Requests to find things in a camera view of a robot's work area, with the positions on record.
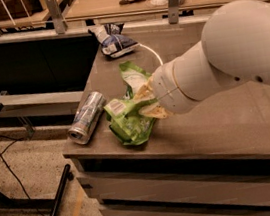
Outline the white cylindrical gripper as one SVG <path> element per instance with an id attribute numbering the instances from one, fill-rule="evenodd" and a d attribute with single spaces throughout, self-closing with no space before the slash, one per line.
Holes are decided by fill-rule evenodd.
<path id="1" fill-rule="evenodd" d="M 145 117 L 166 119 L 172 114 L 185 114 L 199 104 L 198 101 L 190 99 L 178 88 L 173 75 L 173 64 L 163 64 L 152 74 L 136 92 L 133 98 L 151 99 L 156 97 L 158 102 L 141 107 L 139 113 Z"/>

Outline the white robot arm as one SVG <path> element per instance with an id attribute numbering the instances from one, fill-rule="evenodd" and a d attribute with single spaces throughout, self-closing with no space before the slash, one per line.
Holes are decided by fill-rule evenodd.
<path id="1" fill-rule="evenodd" d="M 166 118 L 251 80 L 270 86 L 270 4 L 239 0 L 216 10 L 200 42 L 158 67 L 134 98 L 152 100 L 141 115 Z"/>

